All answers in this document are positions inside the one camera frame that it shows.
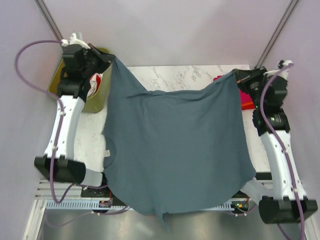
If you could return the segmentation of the red folded t-shirt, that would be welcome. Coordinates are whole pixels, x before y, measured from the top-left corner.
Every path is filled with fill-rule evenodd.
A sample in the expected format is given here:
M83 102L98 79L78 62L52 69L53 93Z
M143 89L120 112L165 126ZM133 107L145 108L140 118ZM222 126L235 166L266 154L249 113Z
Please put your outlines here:
M242 109L243 111L245 111L245 110L254 110L254 109L255 109L255 105L252 104L252 103L242 104L242 105L241 105L241 109Z

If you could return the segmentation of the blue-grey t-shirt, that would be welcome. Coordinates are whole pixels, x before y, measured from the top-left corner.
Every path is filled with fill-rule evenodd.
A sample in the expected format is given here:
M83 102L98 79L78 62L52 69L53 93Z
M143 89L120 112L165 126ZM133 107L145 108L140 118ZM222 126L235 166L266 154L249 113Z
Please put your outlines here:
M222 205L256 176L235 75L201 90L147 90L112 63L102 131L112 193L145 216Z

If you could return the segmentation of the olive green plastic bin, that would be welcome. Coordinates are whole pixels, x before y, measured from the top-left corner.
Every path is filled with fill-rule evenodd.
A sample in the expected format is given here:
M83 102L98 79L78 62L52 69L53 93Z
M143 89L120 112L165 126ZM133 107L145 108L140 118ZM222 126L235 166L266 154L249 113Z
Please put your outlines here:
M101 51L107 52L105 48L98 48ZM61 97L63 95L70 95L72 97L81 97L84 99L84 113L98 113L100 112L105 104L107 95L110 89L111 82L111 72L112 64L107 68L107 70L102 73L103 77L97 92L91 96L87 97L88 91L90 89L90 78L88 80L68 80L61 79L62 68L65 66L63 59L61 60L52 80L48 87L48 91Z

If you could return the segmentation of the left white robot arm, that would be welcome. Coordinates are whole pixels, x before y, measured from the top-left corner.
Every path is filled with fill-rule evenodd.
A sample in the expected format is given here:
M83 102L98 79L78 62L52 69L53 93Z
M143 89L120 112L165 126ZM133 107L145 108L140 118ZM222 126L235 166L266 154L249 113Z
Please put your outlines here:
M92 186L92 191L99 197L109 193L110 185L103 180L102 172L90 170L84 162L74 159L74 143L91 87L90 79L96 73L104 73L113 59L114 55L100 51L92 44L88 48L80 44L64 48L52 134L44 155L34 159L34 166L48 181Z

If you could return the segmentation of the orange folded t-shirt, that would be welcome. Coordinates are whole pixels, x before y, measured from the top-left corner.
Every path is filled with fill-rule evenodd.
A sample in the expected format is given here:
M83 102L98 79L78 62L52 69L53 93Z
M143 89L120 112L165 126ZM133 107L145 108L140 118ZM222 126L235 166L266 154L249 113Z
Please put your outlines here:
M252 101L247 101L247 102L242 103L241 106L242 107L246 107L246 106L251 106L252 107L252 106L254 106L254 104L253 104Z

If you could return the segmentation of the magenta folded t-shirt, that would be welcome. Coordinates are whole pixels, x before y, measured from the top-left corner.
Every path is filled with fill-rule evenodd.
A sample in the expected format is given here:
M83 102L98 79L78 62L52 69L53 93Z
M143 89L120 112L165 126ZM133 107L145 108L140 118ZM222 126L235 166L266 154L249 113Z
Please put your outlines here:
M241 103L246 103L246 102L252 101L250 96L247 93L244 93L241 90L239 90L239 94L240 94Z

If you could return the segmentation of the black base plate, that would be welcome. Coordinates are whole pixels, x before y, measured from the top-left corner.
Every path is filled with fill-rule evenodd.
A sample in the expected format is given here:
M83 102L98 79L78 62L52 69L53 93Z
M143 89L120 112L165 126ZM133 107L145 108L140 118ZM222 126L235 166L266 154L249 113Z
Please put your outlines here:
M256 179L264 184L270 184L272 182L272 175L270 172L257 172ZM106 187L103 189L93 189L93 188L82 188L80 196L82 198L93 198L93 199L107 199L108 197L112 200L113 207L122 207L126 204L119 200L111 190ZM232 202L240 202L244 206L248 206L248 202L252 201L244 192L238 191L230 199Z

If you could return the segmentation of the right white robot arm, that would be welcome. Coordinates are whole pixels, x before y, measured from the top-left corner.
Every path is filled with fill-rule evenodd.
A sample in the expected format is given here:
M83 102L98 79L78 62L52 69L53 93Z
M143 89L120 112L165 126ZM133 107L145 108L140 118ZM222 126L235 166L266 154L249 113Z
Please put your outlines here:
M290 125L282 105L287 96L288 67L267 71L233 69L238 88L248 94L255 109L252 122L267 154L272 190L257 180L247 184L236 179L229 184L235 197L244 193L258 205L265 224L302 223L318 210L300 181L291 149Z

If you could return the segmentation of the white and red t-shirt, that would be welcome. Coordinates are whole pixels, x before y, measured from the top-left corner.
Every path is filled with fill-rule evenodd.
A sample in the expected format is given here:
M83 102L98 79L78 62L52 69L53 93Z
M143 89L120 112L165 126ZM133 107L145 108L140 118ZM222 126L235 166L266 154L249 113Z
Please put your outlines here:
M90 89L87 93L87 97L92 97L97 90L99 89L99 86L101 84L103 78L103 74L102 73L95 73L89 80L90 83Z

